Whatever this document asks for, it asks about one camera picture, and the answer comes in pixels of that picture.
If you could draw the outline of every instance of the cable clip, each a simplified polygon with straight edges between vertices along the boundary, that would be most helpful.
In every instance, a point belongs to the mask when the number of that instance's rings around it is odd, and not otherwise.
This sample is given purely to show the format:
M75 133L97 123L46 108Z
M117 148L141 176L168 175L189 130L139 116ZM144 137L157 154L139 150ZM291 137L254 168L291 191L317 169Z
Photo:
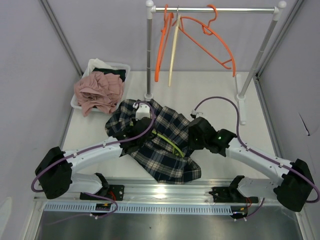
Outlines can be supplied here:
M134 108L134 109L137 109L138 107L139 107L139 103L134 103L133 105L132 105L132 107Z
M203 117L204 118L204 113L203 112L200 112L200 111L196 111L196 110L192 110L191 111L191 114L190 116L195 119L195 118L198 118L198 117Z

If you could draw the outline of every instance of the white laundry basket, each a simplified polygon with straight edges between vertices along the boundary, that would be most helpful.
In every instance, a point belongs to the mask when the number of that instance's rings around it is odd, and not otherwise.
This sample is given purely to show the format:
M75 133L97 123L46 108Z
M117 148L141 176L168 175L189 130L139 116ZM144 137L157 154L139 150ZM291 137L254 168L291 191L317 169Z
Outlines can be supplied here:
M128 89L129 89L129 77L130 77L130 66L127 65L127 64L122 64L122 63L115 63L115 62L105 62L106 64L110 65L111 67L113 67L115 70L119 70L119 69L124 69L125 70L125 80L124 80L124 91L123 91L123 95L122 95L122 98L121 100L117 103L116 105L116 108L115 109L118 109L120 103L126 99L126 95L128 93ZM90 74L90 72L88 71L88 68L85 70L82 78L84 77L87 77L88 75ZM76 97L75 94L73 94L73 97L71 99L71 106L75 109L81 109L82 110L82 107L78 105L78 99ZM101 112L98 108L95 108L93 107L92 108L92 111L93 112Z

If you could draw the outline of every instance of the navy plaid shirt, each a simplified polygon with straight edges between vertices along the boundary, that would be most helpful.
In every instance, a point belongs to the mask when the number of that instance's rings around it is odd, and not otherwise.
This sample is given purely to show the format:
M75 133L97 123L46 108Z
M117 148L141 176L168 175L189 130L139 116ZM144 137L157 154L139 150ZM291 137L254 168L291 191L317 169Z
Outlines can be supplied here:
M127 99L120 104L105 124L108 136L129 127L132 119L136 118L135 102ZM190 158L192 151L188 148L189 120L169 107L160 106L153 99L149 104L154 109L157 132L172 141L185 156L174 155L173 146L158 136L130 155L159 183L184 184L199 179L201 168Z

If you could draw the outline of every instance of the gray wall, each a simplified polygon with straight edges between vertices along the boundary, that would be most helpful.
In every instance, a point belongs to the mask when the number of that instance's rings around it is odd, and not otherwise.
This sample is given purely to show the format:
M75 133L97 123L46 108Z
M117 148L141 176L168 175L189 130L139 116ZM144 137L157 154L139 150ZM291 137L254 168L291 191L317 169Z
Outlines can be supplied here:
M12 197L2 236L26 224L35 168L57 146L77 74L37 0L0 1L0 204Z
M202 7L214 4L216 7L274 7L280 0L154 0L154 4L164 7ZM296 0L286 0L287 8L275 32L279 30L287 13ZM61 27L82 70L90 58L100 58L109 62L125 63L133 70L146 69L147 20L146 0L49 0ZM190 14L207 23L213 14ZM152 68L164 24L163 13L153 15ZM238 71L248 71L258 52L260 44L271 22L271 14L221 13L211 24L232 51ZM229 59L227 51L214 36L204 35L199 24L184 21L185 30L211 53L222 61ZM168 40L162 69L170 64L172 36ZM226 71L209 55L202 51L184 34L180 34L176 50L174 70L180 71Z
M261 76L284 157L306 161L320 187L320 1L306 0L287 36ZM320 203L307 204L320 239Z

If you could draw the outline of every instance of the orange hanger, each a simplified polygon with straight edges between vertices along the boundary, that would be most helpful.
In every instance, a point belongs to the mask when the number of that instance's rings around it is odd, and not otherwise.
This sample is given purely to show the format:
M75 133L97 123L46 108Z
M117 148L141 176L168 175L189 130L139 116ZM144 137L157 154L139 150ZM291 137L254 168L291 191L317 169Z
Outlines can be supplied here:
M172 19L174 17L173 13L169 14L168 17L167 16L167 7L168 4L165 5L164 7L164 26L163 29L161 30L162 35L161 35L161 40L160 40L160 45L159 45L159 51L158 51L158 55L157 55L157 59L156 59L156 65L155 65L155 76L154 76L154 80L156 82L158 82L159 80L159 72L160 72L160 68L161 68L161 63L163 60L163 56L164 56L164 52L165 52L165 48L167 45L167 40L168 40L168 36L169 36L169 32L170 32L170 28L171 28L171 22ZM212 4L207 5L207 7L211 7L214 10L215 16L213 19L211 19L208 22L208 25L205 25L203 22L199 21L198 19L195 19L193 17L190 16L181 16L180 18L180 23L181 23L181 27L179 27L180 31L183 32L188 38L190 38L195 44L197 44L202 50L204 50L210 57L212 57L214 60L216 60L221 66L223 66L225 69L232 69L232 76L234 77L236 75L236 62L234 59L234 56L232 55L232 52L230 51L228 45L225 43L225 41L215 32L210 28L210 24L211 22L213 22L214 20L217 19L218 17L218 12L215 6L213 6ZM188 33L185 32L184 29L184 23L183 23L183 19L190 19L192 21L195 21L196 23L200 24L202 27L202 31L204 34L211 36L211 35L215 35L220 42L223 44L223 46L225 47L225 49L227 50L227 52L230 55L230 59L224 62L221 62L218 58L216 58L212 53L210 53L207 49L205 49L204 46L202 46L200 43L198 43L193 37L191 37ZM226 64L232 62L232 68L227 66Z
M167 7L168 7L168 4L166 4L164 6L164 25L163 25L163 29L161 30L162 35L161 35L161 40L160 40L160 46L159 46L158 55L156 57L155 75L154 75L154 80L156 82L159 81L159 72L160 72L160 68L161 68L161 63L162 63L162 60L164 57L164 53L165 53L165 49L166 49L166 45L167 45L167 41L168 41L169 32L170 32L171 24L172 24L172 19L174 18L174 14L172 12L169 13L169 15L167 16Z

